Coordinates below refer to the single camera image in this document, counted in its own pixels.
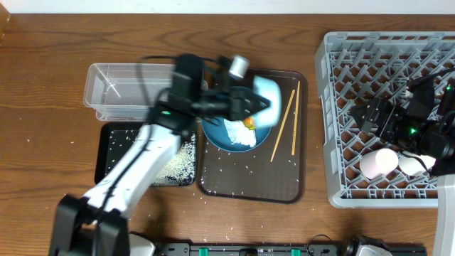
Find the light blue bowl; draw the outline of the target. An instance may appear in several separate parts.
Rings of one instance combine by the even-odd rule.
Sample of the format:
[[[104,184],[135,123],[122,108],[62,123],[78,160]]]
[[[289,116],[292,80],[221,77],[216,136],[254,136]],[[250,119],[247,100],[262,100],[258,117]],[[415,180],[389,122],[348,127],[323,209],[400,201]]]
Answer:
[[[268,78],[255,76],[253,91],[269,100],[268,107],[252,116],[255,121],[255,128],[264,129],[275,126],[279,121],[282,108],[282,96],[278,84]]]

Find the yellow snack wrapper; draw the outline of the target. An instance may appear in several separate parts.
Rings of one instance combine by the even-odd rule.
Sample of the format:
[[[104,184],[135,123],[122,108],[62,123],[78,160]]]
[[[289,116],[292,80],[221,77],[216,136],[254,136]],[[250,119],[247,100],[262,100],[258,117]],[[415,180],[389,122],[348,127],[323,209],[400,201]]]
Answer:
[[[249,130],[255,130],[256,129],[256,126],[255,126],[255,119],[253,116],[250,116],[250,117],[247,117],[245,118],[242,123],[244,124],[244,126],[246,128],[248,128]]]

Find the white tissue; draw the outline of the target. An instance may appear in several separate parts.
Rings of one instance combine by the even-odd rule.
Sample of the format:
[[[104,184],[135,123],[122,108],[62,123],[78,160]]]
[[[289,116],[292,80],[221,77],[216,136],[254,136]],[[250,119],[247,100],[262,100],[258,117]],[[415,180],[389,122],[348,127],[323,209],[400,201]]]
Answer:
[[[224,125],[231,144],[241,144],[250,148],[256,146],[257,138],[255,130],[247,128],[242,121],[229,121],[225,119]]]

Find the dark blue plate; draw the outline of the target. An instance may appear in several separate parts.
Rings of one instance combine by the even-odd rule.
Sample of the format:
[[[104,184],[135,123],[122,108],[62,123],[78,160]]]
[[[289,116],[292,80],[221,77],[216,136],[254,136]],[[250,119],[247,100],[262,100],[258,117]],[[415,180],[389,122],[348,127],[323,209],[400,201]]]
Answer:
[[[249,146],[243,146],[241,144],[231,144],[227,130],[224,125],[224,120],[225,119],[221,117],[217,117],[214,120],[215,124],[210,124],[207,121],[203,121],[202,123],[203,131],[208,140],[212,144],[214,144],[215,146],[224,151],[240,153],[253,150],[257,148],[260,144],[262,144],[267,139],[269,133],[271,132],[271,128],[255,129],[257,144],[252,148],[250,148]]]

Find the white green cup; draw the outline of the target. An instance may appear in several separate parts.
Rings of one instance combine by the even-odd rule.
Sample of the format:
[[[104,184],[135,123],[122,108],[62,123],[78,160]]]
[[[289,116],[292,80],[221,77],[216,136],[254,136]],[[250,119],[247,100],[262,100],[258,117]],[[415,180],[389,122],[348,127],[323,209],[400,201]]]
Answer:
[[[425,164],[427,169],[431,169],[436,162],[436,159],[431,156],[416,155],[404,151],[398,162],[400,170],[408,176],[418,176],[426,172],[426,169],[418,162],[417,158]]]

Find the pink cup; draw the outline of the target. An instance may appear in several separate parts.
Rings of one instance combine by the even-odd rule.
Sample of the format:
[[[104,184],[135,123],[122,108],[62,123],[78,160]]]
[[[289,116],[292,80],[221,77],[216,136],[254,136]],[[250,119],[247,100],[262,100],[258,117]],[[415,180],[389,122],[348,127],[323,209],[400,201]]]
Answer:
[[[398,155],[391,149],[384,148],[362,156],[360,170],[368,179],[388,175],[398,166]]]

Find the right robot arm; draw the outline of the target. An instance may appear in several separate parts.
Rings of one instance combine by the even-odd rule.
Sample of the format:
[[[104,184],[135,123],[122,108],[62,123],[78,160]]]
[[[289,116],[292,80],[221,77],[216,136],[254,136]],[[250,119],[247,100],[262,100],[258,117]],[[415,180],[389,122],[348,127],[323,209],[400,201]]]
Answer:
[[[435,158],[435,165],[424,167],[437,178],[438,218],[434,255],[454,254],[454,80],[450,79],[438,105],[438,120],[430,120],[435,103],[434,80],[454,72],[449,68],[438,73],[409,79],[408,105],[401,107],[374,98],[350,109],[349,115],[365,133],[377,127],[375,136],[418,155]]]

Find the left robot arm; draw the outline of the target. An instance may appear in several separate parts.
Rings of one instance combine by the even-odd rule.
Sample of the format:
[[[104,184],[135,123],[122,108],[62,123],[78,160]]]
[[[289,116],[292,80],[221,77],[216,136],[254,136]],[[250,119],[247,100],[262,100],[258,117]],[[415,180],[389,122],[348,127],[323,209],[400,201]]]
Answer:
[[[152,255],[152,241],[129,231],[128,222],[156,176],[190,139],[197,119],[257,119],[273,127],[281,111],[281,91],[270,79],[245,82],[249,68],[242,56],[217,59],[185,53],[173,57],[169,87],[155,97],[142,95],[148,113],[127,153],[84,196],[59,202],[49,255]]]

